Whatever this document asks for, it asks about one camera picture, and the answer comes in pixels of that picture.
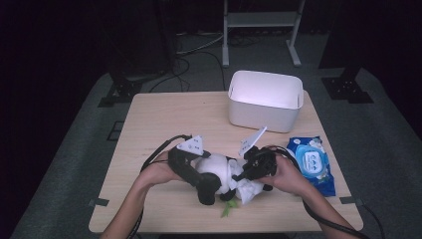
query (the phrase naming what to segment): metal stand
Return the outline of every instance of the metal stand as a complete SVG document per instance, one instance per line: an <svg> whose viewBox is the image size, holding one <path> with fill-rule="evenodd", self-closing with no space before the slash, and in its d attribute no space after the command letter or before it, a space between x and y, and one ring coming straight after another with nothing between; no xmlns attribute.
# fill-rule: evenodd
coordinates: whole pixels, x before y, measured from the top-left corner
<svg viewBox="0 0 422 239"><path fill-rule="evenodd" d="M229 13L228 0L224 0L223 67L229 67L228 29L237 27L293 27L292 37L286 41L295 67L302 65L295 49L306 0L301 0L297 12Z"/></svg>

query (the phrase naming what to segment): human hand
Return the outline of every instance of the human hand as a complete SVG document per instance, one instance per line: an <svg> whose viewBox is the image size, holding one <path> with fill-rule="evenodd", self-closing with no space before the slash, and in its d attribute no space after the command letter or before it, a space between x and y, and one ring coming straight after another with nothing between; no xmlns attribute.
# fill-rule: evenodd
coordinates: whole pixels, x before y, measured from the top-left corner
<svg viewBox="0 0 422 239"><path fill-rule="evenodd" d="M159 154L156 159L144 169L139 177L151 186L166 183L171 180L183 181L168 165L168 151Z"/></svg>
<svg viewBox="0 0 422 239"><path fill-rule="evenodd" d="M276 174L259 178L258 181L299 196L302 196L309 187L312 187L287 157L276 153L276 162Z"/></svg>

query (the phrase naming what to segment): white storage box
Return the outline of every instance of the white storage box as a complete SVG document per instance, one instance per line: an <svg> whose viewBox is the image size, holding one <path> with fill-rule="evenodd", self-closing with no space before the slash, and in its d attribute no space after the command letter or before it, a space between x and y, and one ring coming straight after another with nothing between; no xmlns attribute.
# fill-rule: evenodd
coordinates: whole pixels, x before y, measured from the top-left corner
<svg viewBox="0 0 422 239"><path fill-rule="evenodd" d="M302 81L279 74L238 71L228 94L230 123L276 132L292 130L304 104Z"/></svg>

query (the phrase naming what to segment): black cable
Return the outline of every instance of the black cable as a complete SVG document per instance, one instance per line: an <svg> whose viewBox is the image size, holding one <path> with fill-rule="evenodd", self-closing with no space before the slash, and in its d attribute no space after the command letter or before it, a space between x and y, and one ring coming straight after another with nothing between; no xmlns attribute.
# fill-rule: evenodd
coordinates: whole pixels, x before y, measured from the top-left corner
<svg viewBox="0 0 422 239"><path fill-rule="evenodd" d="M209 53L209 52L191 52L191 53L188 53L188 54L180 54L180 55L181 56L189 56L189 55L201 54L201 53L202 54L210 55L211 57L213 57L217 61L217 64L220 67L221 79L222 79L222 82L223 82L223 91L227 91L226 90L226 80L224 78L224 70L223 70L222 64L221 64L220 60L218 60L218 58L214 54Z"/></svg>
<svg viewBox="0 0 422 239"><path fill-rule="evenodd" d="M366 206L361 199L356 199L356 204L358 206L362 206L364 209L366 209L366 211L368 211L372 215L372 217L375 219L376 223L378 224L379 231L381 233L381 238L384 239L385 238L384 228L382 227L381 221L378 219L375 213L368 206Z"/></svg>
<svg viewBox="0 0 422 239"><path fill-rule="evenodd" d="M328 221L328 220L326 220L326 219L324 219L324 218L322 218L322 217L320 217L319 215L317 215L316 213L314 213L312 210L311 210L311 208L304 202L304 207L305 207L305 210L307 211L307 213L310 215L310 217L311 218L313 218L315 221L317 221L317 222L320 222L320 223L322 223L323 225L325 225L325 226L328 226L328 227L331 227L331 228L333 228L333 229L336 229L336 230L338 230L338 231L342 231L342 232L345 232L345 233L347 233L347 234L350 234L350 235L353 235L353 236L355 236L355 237L357 237L357 238L361 238L361 239L369 239L369 237L368 236L366 236L365 234L363 234L363 233L361 233L361 232L358 232L358 231L356 231L356 230L354 230L354 229L352 229L352 228L348 228L348 227L345 227L345 226L342 226L342 225L339 225L339 224L337 224L337 223L334 223L334 222L331 222L331 221Z"/></svg>
<svg viewBox="0 0 422 239"><path fill-rule="evenodd" d="M158 149L156 149L152 155L146 159L146 161L143 163L142 168L140 169L139 173L142 173L148 166L150 166L152 163L155 163L155 161L153 161L166 147L168 147L173 141L175 141L178 138L183 138L184 140L188 140L190 138L192 138L191 135L185 135L185 134L181 134L178 136L175 136L169 140L167 140L166 142L164 142ZM142 216L143 216L143 208L142 211L140 212L139 217L137 218L132 230L130 231L129 235L127 236L127 239L132 239L136 233L137 233L137 229L139 229L139 225L140 222L142 221Z"/></svg>
<svg viewBox="0 0 422 239"><path fill-rule="evenodd" d="M161 81L159 81L158 83L156 83L148 92L149 93L152 93L152 91L156 88L156 87L158 87L159 85L161 85L162 83L164 83L164 82L166 82L166 81L168 81L168 80L171 80L171 79L174 79L174 78L178 78L179 76L181 76L181 75L183 75L183 74L185 74L188 70L189 70L189 68L190 68L190 64L189 64L189 62L188 61L186 61L185 59L181 59L181 58L177 58L177 60L180 60L180 61L183 61L183 62L185 62L186 64L187 64L187 67L186 67L186 69L183 71L183 72L181 72L181 73L179 73L179 74L174 74L173 73L173 76L171 76L171 77L168 77L168 78L165 78L165 79L162 79ZM188 89L189 89L189 87L190 87L190 84L189 83L187 83L186 81L183 81L183 82L185 82L186 84L188 84Z"/></svg>
<svg viewBox="0 0 422 239"><path fill-rule="evenodd" d="M301 168L299 167L298 162L290 155L290 153L285 148L278 146L277 149L275 150L275 152L278 152L281 155L283 155L286 158L288 158L293 163L293 165L295 166L295 168L298 171L301 171ZM324 225L326 225L328 227L331 227L333 229L336 229L336 230L342 231L344 233L353 235L353 236L355 236L357 238L369 239L368 236L366 236L365 234L363 234L361 232L358 232L358 231L356 231L356 230L354 230L352 228L348 228L348 227L339 225L337 223L331 222L329 220L326 220L325 218L320 217L315 212L313 212L313 210L304 201L303 201L303 203L304 203L305 210L310 215L310 217L313 218L315 221L320 222L320 223L322 223L322 224L324 224Z"/></svg>

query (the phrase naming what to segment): blue package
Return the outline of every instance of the blue package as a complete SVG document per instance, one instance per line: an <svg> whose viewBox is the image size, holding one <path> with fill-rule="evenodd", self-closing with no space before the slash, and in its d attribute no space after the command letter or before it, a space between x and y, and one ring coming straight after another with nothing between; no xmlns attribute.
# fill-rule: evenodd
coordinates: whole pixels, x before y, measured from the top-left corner
<svg viewBox="0 0 422 239"><path fill-rule="evenodd" d="M287 149L293 152L302 175L323 196L335 196L334 177L319 136L291 137Z"/></svg>

